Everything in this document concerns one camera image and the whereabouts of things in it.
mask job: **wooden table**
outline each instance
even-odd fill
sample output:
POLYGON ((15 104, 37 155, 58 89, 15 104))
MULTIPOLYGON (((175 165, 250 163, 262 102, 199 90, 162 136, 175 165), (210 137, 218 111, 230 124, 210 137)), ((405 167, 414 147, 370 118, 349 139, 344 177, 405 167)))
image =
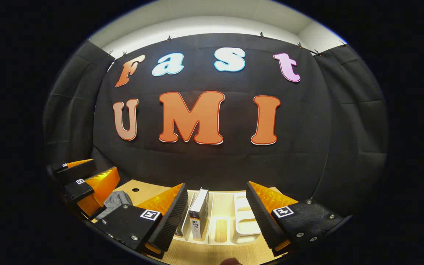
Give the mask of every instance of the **wooden table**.
MULTIPOLYGON (((130 196, 132 204, 136 206, 169 188, 131 180, 114 191, 124 191, 127 193, 130 196)), ((256 241, 239 245, 204 245, 173 239, 163 259, 157 260, 172 265, 219 265, 226 258, 236 258, 243 265, 257 265, 279 257, 273 256, 263 236, 259 235, 256 241)))

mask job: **gray fabric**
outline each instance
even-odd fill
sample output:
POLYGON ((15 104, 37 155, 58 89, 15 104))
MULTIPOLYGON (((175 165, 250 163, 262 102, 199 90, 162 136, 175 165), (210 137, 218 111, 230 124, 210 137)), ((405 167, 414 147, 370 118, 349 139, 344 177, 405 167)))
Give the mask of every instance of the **gray fabric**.
POLYGON ((132 205, 132 201, 130 200, 130 197, 128 197, 128 194, 123 191, 113 191, 104 202, 104 205, 107 207, 107 209, 100 213, 98 216, 96 216, 96 219, 101 220, 106 215, 108 215, 113 210, 117 209, 123 204, 132 205))

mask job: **orange letter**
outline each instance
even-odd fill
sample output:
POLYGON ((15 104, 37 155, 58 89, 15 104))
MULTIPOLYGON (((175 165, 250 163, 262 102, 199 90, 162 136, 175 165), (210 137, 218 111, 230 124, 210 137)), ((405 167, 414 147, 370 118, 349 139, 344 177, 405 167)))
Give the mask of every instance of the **orange letter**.
POLYGON ((273 144, 278 140, 274 134, 274 121, 281 101, 271 96, 256 96, 253 101, 258 105, 258 125, 251 142, 258 145, 273 144))
POLYGON ((124 64, 124 68, 122 70, 121 77, 119 81, 117 81, 116 87, 120 87, 125 85, 128 82, 128 76, 133 74, 137 68, 138 63, 143 62, 145 60, 145 55, 140 55, 137 58, 134 58, 124 64))
POLYGON ((219 134, 219 110, 225 95, 216 91, 202 93, 189 111, 181 94, 168 92, 160 96, 163 103, 163 133, 160 141, 176 142, 178 134, 174 132, 174 124, 182 139, 187 142, 197 124, 199 130, 194 141, 202 144, 221 144, 223 137, 219 134))
POLYGON ((128 107, 128 119, 130 120, 130 128, 127 130, 123 127, 122 109, 123 102, 116 102, 112 106, 114 109, 114 120, 116 121, 116 131, 119 136, 127 141, 132 141, 137 136, 137 105, 138 99, 130 99, 126 102, 128 107))

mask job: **black fabric backdrop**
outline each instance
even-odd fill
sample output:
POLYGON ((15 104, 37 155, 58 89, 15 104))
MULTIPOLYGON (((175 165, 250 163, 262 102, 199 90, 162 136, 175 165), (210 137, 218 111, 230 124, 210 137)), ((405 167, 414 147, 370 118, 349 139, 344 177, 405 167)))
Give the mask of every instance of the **black fabric backdrop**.
MULTIPOLYGON (((47 103, 44 124, 51 125, 44 130, 49 164, 92 157, 100 170, 118 167, 119 185, 133 178, 226 191, 242 190, 246 181, 254 181, 276 186, 296 199, 313 196, 343 215, 363 201, 384 164, 387 118, 382 92, 362 60, 345 45, 313 56, 280 40, 214 33, 143 47, 117 59, 107 73, 112 57, 87 43, 68 65, 86 52, 98 60, 92 64, 98 67, 66 67, 47 103), (219 47, 243 49, 244 69, 217 71, 213 54, 219 47), (172 52, 184 54, 184 69, 154 77, 151 71, 158 59, 172 52), (272 57, 276 53, 287 53, 297 62, 294 71, 300 82, 283 77, 272 57), (124 62, 142 54, 146 58, 129 82, 116 88, 124 62), (71 92, 60 97, 57 89, 71 92), (163 124, 158 97, 172 91, 181 93, 189 109, 203 91, 225 94, 219 119, 222 144, 158 139, 163 124), (250 141, 256 130, 258 109, 253 97, 257 95, 281 100, 276 111, 278 141, 273 145, 255 146, 250 141), (112 105, 133 98, 139 100, 138 133, 133 141, 125 141, 116 133, 112 105), (56 122, 49 122, 54 117, 56 122)), ((123 119, 128 129, 126 107, 123 119)))

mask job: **book spine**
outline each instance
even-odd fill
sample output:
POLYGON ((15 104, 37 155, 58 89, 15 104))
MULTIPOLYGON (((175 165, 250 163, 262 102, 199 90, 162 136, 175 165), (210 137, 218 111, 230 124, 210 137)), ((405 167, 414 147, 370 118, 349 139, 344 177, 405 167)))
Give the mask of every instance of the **book spine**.
POLYGON ((209 212, 209 192, 207 192, 207 194, 205 195, 204 204, 202 205, 201 212, 202 213, 199 216, 199 218, 202 219, 203 221, 202 223, 204 224, 201 230, 201 235, 202 235, 202 233, 204 233, 204 230, 205 230, 205 225, 207 224, 207 216, 209 212))
POLYGON ((201 222, 200 222, 199 218, 195 218, 195 216, 197 216, 197 215, 198 214, 190 213, 192 236, 195 239, 201 239, 201 222))

